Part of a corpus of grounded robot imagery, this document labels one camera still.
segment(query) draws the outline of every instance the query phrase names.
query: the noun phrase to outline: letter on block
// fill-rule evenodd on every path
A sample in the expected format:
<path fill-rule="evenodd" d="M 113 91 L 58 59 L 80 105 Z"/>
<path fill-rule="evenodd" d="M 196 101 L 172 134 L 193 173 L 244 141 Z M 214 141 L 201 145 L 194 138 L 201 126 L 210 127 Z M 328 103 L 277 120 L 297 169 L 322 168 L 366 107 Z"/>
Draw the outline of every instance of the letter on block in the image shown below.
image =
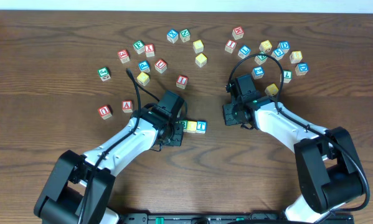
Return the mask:
<path fill-rule="evenodd" d="M 184 126 L 184 131 L 186 131 L 186 129 L 187 129 L 187 121 L 186 120 L 178 121 L 178 123 L 182 124 Z"/>
<path fill-rule="evenodd" d="M 171 43 L 175 44 L 175 42 L 178 40 L 178 32 L 174 29 L 171 29 L 168 33 L 167 33 L 167 40 L 170 41 Z"/>
<path fill-rule="evenodd" d="M 259 65 L 262 65 L 264 62 L 267 61 L 267 56 L 263 56 L 263 55 L 258 55 L 255 57 L 254 61 L 259 64 Z"/>
<path fill-rule="evenodd" d="M 130 56 L 126 50 L 121 50 L 118 52 L 118 57 L 120 58 L 122 63 L 129 62 Z"/>
<path fill-rule="evenodd" d="M 164 60 L 160 59 L 156 62 L 154 67 L 159 73 L 163 73 L 165 70 L 167 70 L 167 63 Z"/>
<path fill-rule="evenodd" d="M 253 71 L 251 72 L 251 74 L 253 75 L 253 78 L 256 80 L 256 79 L 262 78 L 265 72 L 263 68 L 259 66 L 257 68 L 253 68 Z"/>
<path fill-rule="evenodd" d="M 290 55 L 291 63 L 299 63 L 303 59 L 303 54 L 300 51 L 292 52 Z"/>
<path fill-rule="evenodd" d="M 201 68 L 207 63 L 207 57 L 204 54 L 199 54 L 196 57 L 196 64 Z"/>
<path fill-rule="evenodd" d="M 98 112 L 99 112 L 99 115 L 100 115 L 103 119 L 107 119 L 107 118 L 111 117 L 111 111 L 110 111 L 108 105 L 105 105 L 105 106 L 102 106 L 101 108 L 99 108 L 99 109 L 98 109 Z"/>
<path fill-rule="evenodd" d="M 265 93 L 266 93 L 268 96 L 275 96 L 278 92 L 279 92 L 279 89 L 278 89 L 278 87 L 276 87 L 275 84 L 271 84 L 271 85 L 269 85 L 269 86 L 265 89 Z"/>
<path fill-rule="evenodd" d="M 293 73 L 289 70 L 284 70 L 283 71 L 283 77 L 285 78 L 283 80 L 283 82 L 285 83 L 289 83 L 291 81 L 291 77 L 293 76 Z"/>
<path fill-rule="evenodd" d="M 133 105 L 131 100 L 123 101 L 123 111 L 124 113 L 132 113 Z"/>
<path fill-rule="evenodd" d="M 178 79 L 176 80 L 176 86 L 179 88 L 185 89 L 186 84 L 187 84 L 187 77 L 180 75 Z"/>
<path fill-rule="evenodd" d="M 285 56 L 285 53 L 280 49 L 275 49 L 273 50 L 271 56 L 274 57 L 276 60 L 280 60 L 283 58 L 283 56 Z"/>
<path fill-rule="evenodd" d="M 244 45 L 242 48 L 240 48 L 237 55 L 241 58 L 245 58 L 250 54 L 250 52 L 251 52 L 251 49 L 247 47 L 246 45 Z"/>
<path fill-rule="evenodd" d="M 205 130 L 207 129 L 207 122 L 205 121 L 198 121 L 196 133 L 205 134 Z"/>
<path fill-rule="evenodd" d="M 144 44 L 143 44 L 142 40 L 136 41 L 133 44 L 133 46 L 134 46 L 134 49 L 135 49 L 136 53 L 141 54 L 141 53 L 144 52 Z"/>
<path fill-rule="evenodd" d="M 269 40 L 263 41 L 260 44 L 260 50 L 264 53 L 268 53 L 272 49 L 272 44 Z"/>
<path fill-rule="evenodd" d="M 102 81 L 107 81 L 110 79 L 110 73 L 109 70 L 106 67 L 103 67 L 98 70 L 99 77 Z"/>
<path fill-rule="evenodd" d="M 243 37 L 244 30 L 242 29 L 242 27 L 236 27 L 232 31 L 232 35 L 233 35 L 233 37 L 234 37 L 235 40 L 239 40 L 239 39 L 241 39 Z"/>
<path fill-rule="evenodd" d="M 139 63 L 139 69 L 141 70 L 141 72 L 150 72 L 150 67 L 149 67 L 149 63 L 148 61 L 143 61 L 143 62 L 140 62 Z"/>
<path fill-rule="evenodd" d="M 296 74 L 297 75 L 305 75 L 309 71 L 307 63 L 299 63 L 296 66 Z"/>
<path fill-rule="evenodd" d="M 191 39 L 191 33 L 188 31 L 188 29 L 184 29 L 181 31 L 181 40 L 182 42 L 189 41 Z"/>
<path fill-rule="evenodd" d="M 204 50 L 203 42 L 201 40 L 197 40 L 193 42 L 193 50 L 194 50 L 194 53 L 196 54 L 203 52 Z"/>
<path fill-rule="evenodd" d="M 235 48 L 236 48 L 236 42 L 228 40 L 228 42 L 225 45 L 225 50 L 228 51 L 229 53 L 233 53 Z"/>
<path fill-rule="evenodd" d="M 290 44 L 287 41 L 282 41 L 279 43 L 278 48 L 284 53 L 287 53 L 290 50 Z"/>
<path fill-rule="evenodd" d="M 186 128 L 187 133 L 196 133 L 196 129 L 197 129 L 197 122 L 195 121 L 187 122 L 187 128 Z"/>
<path fill-rule="evenodd" d="M 154 46 L 153 44 L 148 44 L 144 46 L 144 51 L 146 52 L 147 57 L 154 57 Z"/>
<path fill-rule="evenodd" d="M 149 75 L 144 72 L 141 72 L 136 79 L 143 86 L 146 86 L 150 81 Z"/>

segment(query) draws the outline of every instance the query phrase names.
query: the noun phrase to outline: white background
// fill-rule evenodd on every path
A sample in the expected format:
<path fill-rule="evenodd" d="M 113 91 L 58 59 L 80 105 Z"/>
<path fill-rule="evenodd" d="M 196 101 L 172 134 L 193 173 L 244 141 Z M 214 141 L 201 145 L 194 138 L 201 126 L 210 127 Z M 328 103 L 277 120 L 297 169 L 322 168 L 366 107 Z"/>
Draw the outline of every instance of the white background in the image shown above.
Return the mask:
<path fill-rule="evenodd" d="M 373 0 L 0 0 L 0 9 L 373 13 Z"/>

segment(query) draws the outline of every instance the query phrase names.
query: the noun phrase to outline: yellow cube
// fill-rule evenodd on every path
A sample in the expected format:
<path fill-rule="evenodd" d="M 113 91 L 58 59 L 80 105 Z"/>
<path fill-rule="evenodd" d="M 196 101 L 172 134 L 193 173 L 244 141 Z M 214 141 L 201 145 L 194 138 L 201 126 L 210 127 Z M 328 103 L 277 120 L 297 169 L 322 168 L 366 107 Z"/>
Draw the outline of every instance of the yellow cube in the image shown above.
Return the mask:
<path fill-rule="evenodd" d="M 266 89 L 265 89 L 265 93 L 268 95 L 268 96 L 275 96 L 277 93 L 278 93 L 279 89 L 278 87 L 276 87 L 275 84 L 272 84 L 272 85 L 269 85 Z"/>
<path fill-rule="evenodd" d="M 193 42 L 193 50 L 194 50 L 194 53 L 200 53 L 200 52 L 203 52 L 204 50 L 204 45 L 203 45 L 203 42 L 201 42 L 201 40 L 197 40 L 195 42 Z"/>
<path fill-rule="evenodd" d="M 197 122 L 196 121 L 188 121 L 187 122 L 187 128 L 186 128 L 187 133 L 196 133 L 196 129 L 197 129 Z"/>
<path fill-rule="evenodd" d="M 260 44 L 260 50 L 264 53 L 268 53 L 272 49 L 272 44 L 269 40 L 263 41 Z"/>
<path fill-rule="evenodd" d="M 207 57 L 204 54 L 199 54 L 196 57 L 196 64 L 201 68 L 207 63 Z"/>
<path fill-rule="evenodd" d="M 149 75 L 144 72 L 141 72 L 136 79 L 138 80 L 138 83 L 143 86 L 146 86 L 150 81 Z"/>
<path fill-rule="evenodd" d="M 291 63 L 298 63 L 303 59 L 303 54 L 298 51 L 298 52 L 292 52 L 290 55 L 290 62 Z"/>

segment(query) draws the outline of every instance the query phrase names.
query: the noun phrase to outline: wood grain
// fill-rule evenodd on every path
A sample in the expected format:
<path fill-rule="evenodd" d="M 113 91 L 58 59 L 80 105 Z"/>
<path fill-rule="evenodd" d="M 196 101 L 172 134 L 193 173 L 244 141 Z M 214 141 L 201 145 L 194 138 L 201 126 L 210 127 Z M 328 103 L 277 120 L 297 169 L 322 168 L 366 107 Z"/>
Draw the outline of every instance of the wood grain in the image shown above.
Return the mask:
<path fill-rule="evenodd" d="M 328 127 L 342 126 L 354 139 L 371 184 L 369 206 L 354 213 L 356 223 L 373 223 L 373 15 L 0 11 L 0 223 L 40 223 L 35 201 L 61 153 L 82 153 L 123 128 L 129 114 L 121 100 L 134 100 L 130 67 L 145 60 L 132 43 L 152 43 L 168 70 L 152 69 L 146 87 L 161 97 L 165 90 L 189 104 L 190 119 L 208 121 L 206 134 L 185 134 L 182 147 L 148 151 L 118 177 L 110 205 L 119 211 L 251 212 L 281 210 L 299 196 L 294 155 L 273 137 L 224 125 L 224 86 L 237 53 L 225 52 L 233 27 L 242 26 L 247 44 L 289 41 L 300 50 L 310 72 L 286 84 L 281 101 L 301 117 Z M 169 29 L 188 28 L 191 41 L 172 44 Z M 207 65 L 199 68 L 192 41 L 201 39 Z M 131 62 L 116 53 L 127 49 Z M 281 60 L 294 70 L 287 53 Z M 250 73 L 244 63 L 235 75 Z M 102 82 L 97 70 L 110 68 Z M 263 90 L 279 81 L 272 62 L 263 65 Z M 185 90 L 178 75 L 189 77 Z M 143 103 L 153 101 L 142 94 Z M 102 120 L 97 108 L 110 104 L 113 117 Z M 359 198 L 348 206 L 358 205 Z"/>

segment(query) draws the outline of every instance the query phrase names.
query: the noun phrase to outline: letter cube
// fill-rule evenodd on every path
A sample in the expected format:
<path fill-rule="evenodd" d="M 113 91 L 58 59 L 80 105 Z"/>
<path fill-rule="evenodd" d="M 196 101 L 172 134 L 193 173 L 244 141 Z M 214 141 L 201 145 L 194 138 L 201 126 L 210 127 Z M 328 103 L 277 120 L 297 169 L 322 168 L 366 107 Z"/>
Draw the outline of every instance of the letter cube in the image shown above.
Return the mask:
<path fill-rule="evenodd" d="M 187 122 L 187 128 L 186 128 L 187 133 L 196 133 L 196 129 L 197 129 L 197 122 L 195 121 Z"/>
<path fill-rule="evenodd" d="M 131 100 L 123 101 L 123 111 L 124 113 L 132 113 L 134 106 Z"/>
<path fill-rule="evenodd" d="M 180 75 L 176 81 L 176 86 L 182 89 L 186 88 L 187 77 Z"/>
<path fill-rule="evenodd" d="M 263 41 L 260 44 L 260 50 L 264 53 L 268 53 L 272 49 L 272 44 L 269 40 Z"/>
<path fill-rule="evenodd" d="M 144 46 L 144 51 L 147 57 L 154 57 L 154 47 L 153 44 L 147 44 Z"/>
<path fill-rule="evenodd" d="M 303 59 L 303 54 L 300 51 L 292 52 L 290 54 L 291 63 L 299 63 Z"/>
<path fill-rule="evenodd" d="M 182 42 L 189 41 L 191 39 L 191 33 L 188 31 L 188 29 L 184 29 L 181 31 L 181 40 Z"/>
<path fill-rule="evenodd" d="M 129 62 L 130 56 L 126 50 L 121 50 L 118 52 L 118 57 L 120 58 L 122 63 Z"/>
<path fill-rule="evenodd" d="M 283 71 L 283 77 L 285 78 L 283 80 L 283 82 L 285 83 L 289 83 L 291 81 L 291 76 L 293 75 L 293 73 L 289 70 L 284 70 Z"/>
<path fill-rule="evenodd" d="M 99 115 L 103 119 L 107 119 L 111 117 L 111 111 L 109 109 L 109 105 L 102 106 L 101 108 L 98 109 Z"/>
<path fill-rule="evenodd" d="M 207 63 L 207 57 L 204 54 L 199 54 L 196 57 L 196 64 L 201 68 Z"/>
<path fill-rule="evenodd" d="M 239 39 L 241 39 L 243 37 L 244 30 L 242 29 L 242 27 L 236 27 L 232 31 L 232 35 L 233 35 L 233 37 L 234 37 L 235 40 L 239 40 Z"/>
<path fill-rule="evenodd" d="M 253 75 L 253 78 L 256 80 L 256 79 L 262 78 L 265 72 L 263 68 L 259 66 L 257 68 L 253 68 L 253 71 L 251 72 L 251 74 Z"/>
<path fill-rule="evenodd" d="M 143 86 L 146 86 L 150 81 L 149 75 L 144 72 L 141 72 L 136 79 Z"/>
<path fill-rule="evenodd" d="M 142 40 L 136 41 L 133 44 L 133 46 L 134 46 L 134 49 L 135 49 L 136 53 L 141 54 L 141 53 L 144 52 L 144 44 L 143 44 Z"/>
<path fill-rule="evenodd" d="M 273 50 L 271 56 L 274 57 L 276 60 L 280 60 L 283 58 L 283 56 L 285 56 L 285 53 L 280 49 L 275 49 Z"/>
<path fill-rule="evenodd" d="M 171 43 L 175 44 L 175 42 L 178 40 L 178 32 L 174 29 L 171 29 L 168 33 L 167 33 L 167 40 L 170 41 Z"/>
<path fill-rule="evenodd" d="M 160 59 L 156 62 L 156 64 L 154 64 L 154 67 L 159 73 L 163 73 L 165 70 L 167 70 L 167 63 Z"/>
<path fill-rule="evenodd" d="M 187 121 L 186 120 L 178 121 L 178 123 L 182 124 L 184 126 L 184 131 L 186 131 L 186 129 L 187 129 Z"/>
<path fill-rule="evenodd" d="M 254 61 L 259 64 L 259 65 L 262 65 L 264 62 L 267 61 L 267 56 L 263 56 L 263 55 L 258 55 L 258 56 L 255 56 L 255 59 Z"/>
<path fill-rule="evenodd" d="M 205 130 L 207 129 L 207 122 L 205 121 L 198 121 L 196 133 L 205 134 Z"/>
<path fill-rule="evenodd" d="M 278 48 L 284 53 L 287 53 L 290 50 L 290 44 L 288 44 L 287 41 L 282 41 L 279 43 Z"/>
<path fill-rule="evenodd" d="M 297 75 L 305 75 L 309 71 L 307 63 L 299 63 L 296 66 L 296 74 Z"/>
<path fill-rule="evenodd" d="M 139 69 L 141 70 L 141 72 L 150 72 L 150 67 L 149 67 L 149 63 L 148 61 L 143 61 L 143 62 L 140 62 L 138 64 L 139 66 Z"/>
<path fill-rule="evenodd" d="M 235 48 L 236 48 L 236 42 L 228 40 L 228 42 L 225 45 L 225 50 L 228 51 L 229 53 L 233 53 Z"/>
<path fill-rule="evenodd" d="M 107 69 L 106 67 L 99 69 L 98 74 L 102 81 L 107 81 L 110 79 L 109 69 Z"/>
<path fill-rule="evenodd" d="M 250 52 L 251 52 L 251 49 L 247 47 L 246 45 L 244 45 L 242 48 L 240 48 L 237 55 L 241 58 L 245 58 L 250 54 Z"/>
<path fill-rule="evenodd" d="M 197 40 L 193 42 L 193 50 L 194 50 L 194 53 L 196 54 L 203 52 L 204 50 L 203 42 L 201 40 Z"/>
<path fill-rule="evenodd" d="M 268 95 L 268 96 L 275 96 L 277 93 L 278 93 L 279 89 L 278 87 L 276 87 L 275 84 L 271 84 L 269 85 L 266 89 L 265 89 L 265 93 Z"/>

